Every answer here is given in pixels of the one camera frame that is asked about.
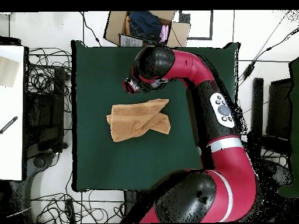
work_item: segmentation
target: circular button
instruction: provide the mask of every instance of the circular button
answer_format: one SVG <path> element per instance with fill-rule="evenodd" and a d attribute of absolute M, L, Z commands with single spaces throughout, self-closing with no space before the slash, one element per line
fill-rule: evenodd
<path fill-rule="evenodd" d="M 221 115 L 229 116 L 229 114 L 231 113 L 231 110 L 228 108 L 227 105 L 221 105 L 221 106 L 218 107 L 218 112 Z"/>

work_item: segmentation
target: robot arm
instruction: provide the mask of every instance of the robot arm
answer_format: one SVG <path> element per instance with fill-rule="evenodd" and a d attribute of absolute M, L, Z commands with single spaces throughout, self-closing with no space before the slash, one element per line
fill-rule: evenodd
<path fill-rule="evenodd" d="M 159 195 L 140 222 L 236 221 L 255 201 L 255 174 L 208 66 L 189 52 L 147 47 L 136 56 L 123 85 L 129 93 L 149 92 L 175 79 L 191 91 L 205 169 L 190 171 Z"/>

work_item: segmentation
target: green mat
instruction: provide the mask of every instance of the green mat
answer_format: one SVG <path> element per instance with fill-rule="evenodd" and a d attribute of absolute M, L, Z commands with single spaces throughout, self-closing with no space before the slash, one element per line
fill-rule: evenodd
<path fill-rule="evenodd" d="M 238 44 L 232 43 L 225 49 L 180 50 L 206 57 L 214 65 L 233 98 L 237 48 Z M 124 92 L 122 81 L 127 77 L 131 63 L 141 49 L 88 48 L 80 41 L 72 44 L 77 73 L 77 110 L 74 114 L 77 114 L 78 159 L 77 163 L 74 162 L 77 170 L 73 180 L 74 183 L 77 181 L 75 187 L 78 191 L 146 190 L 175 170 L 201 168 L 191 129 L 186 89 L 182 82 L 172 82 L 158 92 Z M 169 103 L 161 111 L 169 116 L 169 135 L 149 130 L 141 137 L 114 143 L 106 121 L 112 105 L 142 103 L 156 98 L 169 99 Z"/>

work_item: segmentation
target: cardboard box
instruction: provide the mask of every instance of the cardboard box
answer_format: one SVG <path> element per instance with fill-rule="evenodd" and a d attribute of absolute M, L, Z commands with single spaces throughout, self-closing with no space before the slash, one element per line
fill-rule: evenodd
<path fill-rule="evenodd" d="M 162 25 L 169 25 L 170 32 L 166 40 L 168 47 L 186 46 L 190 23 L 172 22 L 172 17 L 175 14 L 174 10 L 150 10 L 150 12 L 159 18 Z M 129 11 L 110 11 L 104 32 L 104 39 L 120 46 L 120 40 L 124 39 L 122 36 L 126 36 L 125 25 L 128 13 Z M 142 42 L 142 46 L 150 46 L 153 44 L 155 43 Z"/>

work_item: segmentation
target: folded towel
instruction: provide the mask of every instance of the folded towel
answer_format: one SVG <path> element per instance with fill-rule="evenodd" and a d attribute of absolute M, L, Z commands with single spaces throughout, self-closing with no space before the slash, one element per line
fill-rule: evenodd
<path fill-rule="evenodd" d="M 160 111 L 168 99 L 149 100 L 131 105 L 113 105 L 111 115 L 107 115 L 113 141 L 120 142 L 133 137 L 140 137 L 149 129 L 169 134 L 171 125 L 167 115 Z"/>

